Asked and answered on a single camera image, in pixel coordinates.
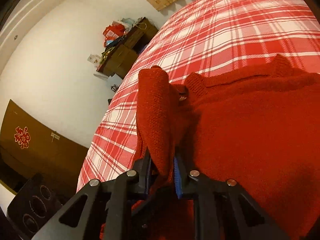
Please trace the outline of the red knitted sweater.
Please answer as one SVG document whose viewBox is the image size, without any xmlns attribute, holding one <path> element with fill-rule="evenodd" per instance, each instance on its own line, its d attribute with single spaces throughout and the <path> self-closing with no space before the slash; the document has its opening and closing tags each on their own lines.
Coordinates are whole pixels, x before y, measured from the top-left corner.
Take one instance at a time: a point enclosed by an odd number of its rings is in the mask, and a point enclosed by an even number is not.
<svg viewBox="0 0 320 240">
<path fill-rule="evenodd" d="M 137 148 L 173 181 L 174 154 L 209 178 L 236 180 L 291 239 L 319 217 L 319 74 L 277 55 L 179 85 L 160 67 L 138 74 Z"/>
</svg>

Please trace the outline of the black speaker box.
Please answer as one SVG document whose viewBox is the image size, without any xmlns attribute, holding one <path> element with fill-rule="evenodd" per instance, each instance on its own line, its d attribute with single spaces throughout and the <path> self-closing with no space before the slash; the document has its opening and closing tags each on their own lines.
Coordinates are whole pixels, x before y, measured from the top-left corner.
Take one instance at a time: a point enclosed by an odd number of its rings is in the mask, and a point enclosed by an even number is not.
<svg viewBox="0 0 320 240">
<path fill-rule="evenodd" d="M 37 173 L 13 198 L 6 217 L 22 239 L 32 239 L 61 207 L 54 191 Z"/>
</svg>

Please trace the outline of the brown wooden door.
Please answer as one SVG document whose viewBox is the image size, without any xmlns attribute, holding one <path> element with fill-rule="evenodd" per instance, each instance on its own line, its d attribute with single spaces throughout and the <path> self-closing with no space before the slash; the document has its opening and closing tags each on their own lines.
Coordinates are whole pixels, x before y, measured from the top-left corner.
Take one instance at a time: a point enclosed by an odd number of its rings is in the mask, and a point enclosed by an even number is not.
<svg viewBox="0 0 320 240">
<path fill-rule="evenodd" d="M 1 125 L 1 181 L 11 191 L 39 173 L 65 204 L 76 193 L 87 151 L 9 101 Z"/>
</svg>

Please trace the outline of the brown wooden desk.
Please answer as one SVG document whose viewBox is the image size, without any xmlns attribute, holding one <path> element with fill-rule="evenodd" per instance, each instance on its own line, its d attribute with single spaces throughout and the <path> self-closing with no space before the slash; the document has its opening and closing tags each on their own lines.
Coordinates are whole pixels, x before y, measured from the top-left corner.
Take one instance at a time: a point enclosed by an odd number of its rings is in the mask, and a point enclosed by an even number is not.
<svg viewBox="0 0 320 240">
<path fill-rule="evenodd" d="M 116 74 L 123 79 L 157 32 L 156 26 L 146 17 L 139 19 L 127 34 L 105 48 L 97 72 L 106 76 Z"/>
</svg>

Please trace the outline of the small white box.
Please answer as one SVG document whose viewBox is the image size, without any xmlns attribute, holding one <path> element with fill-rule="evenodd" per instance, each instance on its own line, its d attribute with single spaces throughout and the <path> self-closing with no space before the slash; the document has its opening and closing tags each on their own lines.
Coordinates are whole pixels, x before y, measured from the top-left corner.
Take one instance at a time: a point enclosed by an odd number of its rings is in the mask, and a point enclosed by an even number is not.
<svg viewBox="0 0 320 240">
<path fill-rule="evenodd" d="M 100 61 L 101 61 L 101 57 L 99 55 L 89 55 L 87 61 L 89 61 L 90 63 L 92 63 L 93 65 L 95 65 L 96 67 L 99 66 Z"/>
</svg>

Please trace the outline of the red gift box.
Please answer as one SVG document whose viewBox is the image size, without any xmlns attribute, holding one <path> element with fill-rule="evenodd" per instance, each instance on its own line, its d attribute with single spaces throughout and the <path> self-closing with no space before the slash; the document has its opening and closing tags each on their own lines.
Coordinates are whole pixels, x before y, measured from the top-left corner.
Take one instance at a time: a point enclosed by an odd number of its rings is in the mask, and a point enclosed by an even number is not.
<svg viewBox="0 0 320 240">
<path fill-rule="evenodd" d="M 124 33 L 125 33 L 125 27 L 122 24 L 109 25 L 103 31 L 105 41 L 108 41 L 108 40 L 113 41 L 113 40 L 117 39 L 118 37 L 123 36 Z"/>
</svg>

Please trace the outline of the red white plaid bedsheet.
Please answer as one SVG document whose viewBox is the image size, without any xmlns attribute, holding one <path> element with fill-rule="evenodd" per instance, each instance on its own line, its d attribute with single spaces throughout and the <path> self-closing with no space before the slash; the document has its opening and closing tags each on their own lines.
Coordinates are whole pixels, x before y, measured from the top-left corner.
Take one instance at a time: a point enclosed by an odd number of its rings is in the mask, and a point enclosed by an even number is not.
<svg viewBox="0 0 320 240">
<path fill-rule="evenodd" d="M 174 13 L 138 57 L 97 127 L 77 187 L 129 169 L 137 146 L 138 73 L 157 65 L 170 82 L 215 76 L 283 55 L 319 72 L 319 22 L 304 0 L 196 0 Z"/>
</svg>

